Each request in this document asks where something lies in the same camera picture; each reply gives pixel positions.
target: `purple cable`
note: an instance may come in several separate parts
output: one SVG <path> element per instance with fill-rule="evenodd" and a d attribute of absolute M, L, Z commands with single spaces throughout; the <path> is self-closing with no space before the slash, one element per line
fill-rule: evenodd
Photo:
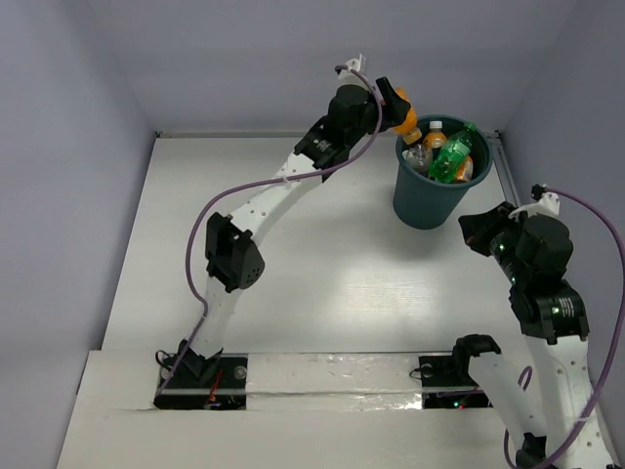
<path fill-rule="evenodd" d="M 375 104 L 376 104 L 376 107 L 378 108 L 378 120 L 377 120 L 377 122 L 375 124 L 375 129 L 373 130 L 373 133 L 371 134 L 371 137 L 369 137 L 369 140 L 367 140 L 367 142 L 362 146 L 362 148 L 353 157 L 351 157 L 350 159 L 348 159 L 346 161 L 343 161 L 342 163 L 337 164 L 336 166 L 333 166 L 331 168 L 320 169 L 318 171 L 312 171 L 310 173 L 300 174 L 300 175 L 296 175 L 296 176 L 289 176 L 289 177 L 286 178 L 288 181 L 301 181 L 303 179 L 315 178 L 317 176 L 328 176 L 328 175 L 334 173 L 335 171 L 338 171 L 341 168 L 345 168 L 349 164 L 352 164 L 354 161 L 359 159 L 369 149 L 369 147 L 371 147 L 371 144 L 373 144 L 373 141 L 376 139 L 376 137 L 378 136 L 378 133 L 380 132 L 380 127 L 382 126 L 382 102 L 381 102 L 380 98 L 378 97 L 378 95 L 377 95 L 373 85 L 369 82 L 369 80 L 367 79 L 366 76 L 364 76 L 362 73 L 360 73 L 357 70 L 349 68 L 347 65 L 337 65 L 337 66 L 334 67 L 334 69 L 336 71 L 339 71 L 339 70 L 349 70 L 351 73 L 353 73 L 355 76 L 357 76 L 358 79 L 360 79 L 360 81 L 362 81 L 362 83 L 367 87 L 367 89 L 369 90 L 369 93 L 371 93 L 371 95 L 375 99 Z M 197 219 L 195 220 L 195 223 L 193 224 L 193 227 L 191 228 L 191 232 L 188 235 L 187 251 L 186 251 L 186 254 L 185 254 L 185 273 L 187 275 L 188 288 L 191 290 L 191 293 L 197 299 L 197 301 L 199 301 L 202 304 L 202 316 L 200 317 L 199 321 L 197 322 L 197 324 L 193 328 L 193 331 L 191 332 L 190 336 L 188 337 L 187 343 L 185 344 L 183 349 L 179 352 L 178 357 L 176 358 L 176 361 L 174 362 L 174 364 L 172 365 L 171 369 L 167 373 L 167 376 L 165 376 L 165 380 L 163 381 L 163 384 L 161 384 L 160 387 L 156 390 L 156 394 L 154 396 L 155 399 L 162 394 L 162 392 L 165 390 L 165 388 L 167 387 L 169 382 L 172 380 L 172 377 L 174 376 L 174 373 L 176 372 L 176 370 L 180 366 L 180 363 L 182 362 L 183 357 L 185 356 L 185 354 L 187 353 L 188 349 L 190 348 L 191 342 L 193 342 L 193 339 L 197 335 L 197 332 L 201 328 L 202 324 L 208 318 L 208 313 L 210 311 L 210 308 L 208 306 L 208 302 L 197 291 L 197 288 L 195 287 L 195 283 L 193 282 L 193 278 L 192 278 L 192 275 L 191 275 L 191 251 L 192 251 L 192 248 L 193 248 L 193 242 L 195 241 L 195 236 L 197 235 L 197 232 L 199 231 L 199 228 L 200 228 L 200 226 L 202 224 L 202 220 L 204 220 L 204 217 L 209 212 L 209 210 L 211 208 L 213 208 L 213 205 L 215 205 L 219 200 L 221 200 L 222 198 L 226 197 L 227 195 L 231 195 L 231 194 L 236 193 L 236 192 L 245 191 L 247 189 L 258 188 L 260 186 L 270 186 L 270 185 L 273 185 L 273 184 L 282 184 L 282 183 L 284 183 L 284 180 L 282 178 L 274 178 L 274 179 L 265 179 L 264 181 L 257 181 L 255 183 L 243 184 L 241 186 L 237 186 L 235 188 L 228 189 L 226 191 L 223 191 L 223 192 L 215 195 L 215 197 L 213 197 L 204 206 L 204 208 L 202 208 L 202 210 L 199 212 L 199 215 L 197 216 Z"/>
<path fill-rule="evenodd" d="M 519 386 L 521 386 L 524 391 L 527 391 L 527 388 L 529 387 L 532 374 L 533 374 L 533 370 L 531 366 L 526 366 L 521 372 L 521 375 L 519 376 Z M 506 462 L 508 463 L 509 466 L 515 467 L 515 463 L 512 462 L 512 459 L 510 457 L 510 451 L 508 450 L 509 445 L 510 445 L 510 432 L 508 432 L 508 429 L 506 429 L 506 432 L 504 433 L 504 457 L 506 458 Z"/>
<path fill-rule="evenodd" d="M 576 195 L 573 195 L 572 193 L 561 191 L 559 189 L 551 189 L 551 188 L 545 188 L 545 191 L 556 193 L 557 195 L 561 195 L 562 197 L 569 198 L 579 203 L 580 205 L 586 207 L 588 210 L 593 212 L 602 222 L 604 222 L 604 225 L 607 227 L 610 234 L 614 238 L 614 241 L 616 242 L 616 247 L 618 248 L 618 254 L 621 259 L 621 269 L 623 273 L 623 279 L 625 280 L 625 246 L 623 245 L 623 240 L 621 239 L 621 236 L 618 234 L 618 230 L 616 229 L 616 227 L 614 227 L 612 222 L 610 222 L 607 219 L 606 215 L 604 215 L 604 213 L 602 213 L 601 210 L 599 210 L 590 202 L 587 202 L 586 200 L 579 198 Z M 575 439 L 577 439 L 577 437 L 579 436 L 580 432 L 582 431 L 582 428 L 584 428 L 584 424 L 586 423 L 584 419 L 589 417 L 590 414 L 593 413 L 595 406 L 597 406 L 597 403 L 599 402 L 599 397 L 601 396 L 602 390 L 604 389 L 605 381 L 607 380 L 609 371 L 612 368 L 612 363 L 614 362 L 614 356 L 616 355 L 616 349 L 618 347 L 618 340 L 621 335 L 621 329 L 623 328 L 623 321 L 625 321 L 625 285 L 621 292 L 621 305 L 618 310 L 618 316 L 616 317 L 616 325 L 614 326 L 614 332 L 612 334 L 612 339 L 609 344 L 609 350 L 607 352 L 607 356 L 605 357 L 604 369 L 602 369 L 602 373 L 600 374 L 599 379 L 597 380 L 597 385 L 595 386 L 595 390 L 593 391 L 593 394 L 591 395 L 590 399 L 586 403 L 586 406 L 582 410 L 582 413 L 579 415 L 580 420 L 575 425 L 573 425 L 573 428 L 568 434 L 568 437 L 566 437 L 566 439 L 562 442 L 562 444 L 558 447 L 558 449 L 556 449 L 551 456 L 547 457 L 547 459 L 545 459 L 543 462 L 536 465 L 532 469 L 547 469 L 550 465 L 555 464 L 556 461 L 560 459 L 566 453 L 568 448 L 573 444 Z M 511 468 L 519 469 L 517 466 L 515 466 L 512 463 L 512 461 L 508 459 L 509 457 L 506 459 L 506 461 L 508 462 L 508 465 Z"/>

